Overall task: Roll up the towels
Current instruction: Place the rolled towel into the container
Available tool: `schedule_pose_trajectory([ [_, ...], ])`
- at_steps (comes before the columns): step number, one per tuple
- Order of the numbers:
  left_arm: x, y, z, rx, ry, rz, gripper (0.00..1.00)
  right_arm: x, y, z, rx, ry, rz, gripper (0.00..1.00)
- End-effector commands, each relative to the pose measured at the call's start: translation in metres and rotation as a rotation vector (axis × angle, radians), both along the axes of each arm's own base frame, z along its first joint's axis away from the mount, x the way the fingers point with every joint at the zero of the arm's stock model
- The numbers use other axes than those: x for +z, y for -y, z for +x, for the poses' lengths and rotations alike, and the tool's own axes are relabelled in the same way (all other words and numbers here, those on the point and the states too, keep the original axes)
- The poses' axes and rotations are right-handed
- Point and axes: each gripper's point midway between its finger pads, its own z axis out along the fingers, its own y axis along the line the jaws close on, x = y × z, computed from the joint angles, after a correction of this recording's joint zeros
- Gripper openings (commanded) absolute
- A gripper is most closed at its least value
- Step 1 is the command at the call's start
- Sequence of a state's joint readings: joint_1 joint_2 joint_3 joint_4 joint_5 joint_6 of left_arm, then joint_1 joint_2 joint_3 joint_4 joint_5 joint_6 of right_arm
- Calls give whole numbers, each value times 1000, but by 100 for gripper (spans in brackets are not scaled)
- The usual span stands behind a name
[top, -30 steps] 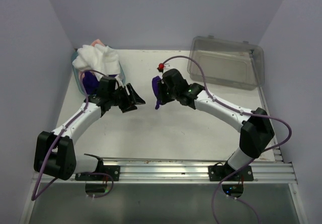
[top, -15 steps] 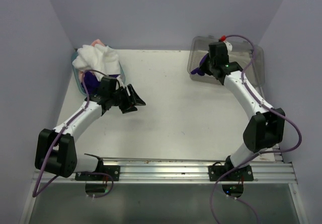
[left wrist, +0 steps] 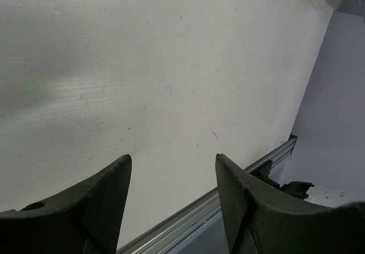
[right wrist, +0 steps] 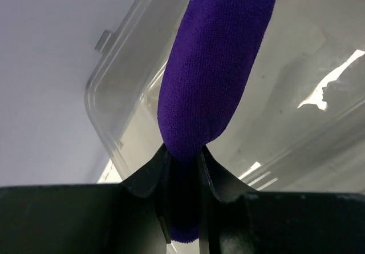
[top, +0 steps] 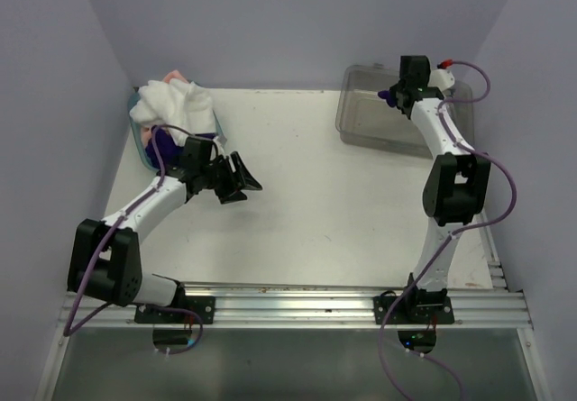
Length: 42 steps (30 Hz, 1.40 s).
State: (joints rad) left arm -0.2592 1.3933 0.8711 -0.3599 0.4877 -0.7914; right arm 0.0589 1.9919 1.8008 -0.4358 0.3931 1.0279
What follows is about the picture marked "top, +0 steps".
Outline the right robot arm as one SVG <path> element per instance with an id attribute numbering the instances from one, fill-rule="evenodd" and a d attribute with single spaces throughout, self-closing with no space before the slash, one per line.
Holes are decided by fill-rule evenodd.
<path id="1" fill-rule="evenodd" d="M 490 162 L 474 154 L 450 115 L 445 93 L 455 83 L 451 65 L 432 68 L 426 56 L 403 56 L 398 82 L 387 95 L 388 104 L 420 131 L 433 157 L 422 194 L 428 226 L 420 259 L 403 293 L 382 299 L 384 320 L 393 324 L 453 323 L 449 268 L 461 228 L 484 206 Z"/>

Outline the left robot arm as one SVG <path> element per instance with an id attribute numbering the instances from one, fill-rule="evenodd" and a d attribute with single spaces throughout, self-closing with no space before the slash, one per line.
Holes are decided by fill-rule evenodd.
<path id="1" fill-rule="evenodd" d="M 133 201 L 102 220 L 86 219 L 78 226 L 69 291 L 118 306 L 155 305 L 167 322 L 181 320 L 188 310 L 181 285 L 144 271 L 144 240 L 203 190 L 213 191 L 221 204 L 228 204 L 244 201 L 247 192 L 261 189 L 237 152 L 223 154 L 213 140 L 187 138 L 180 156 Z"/>

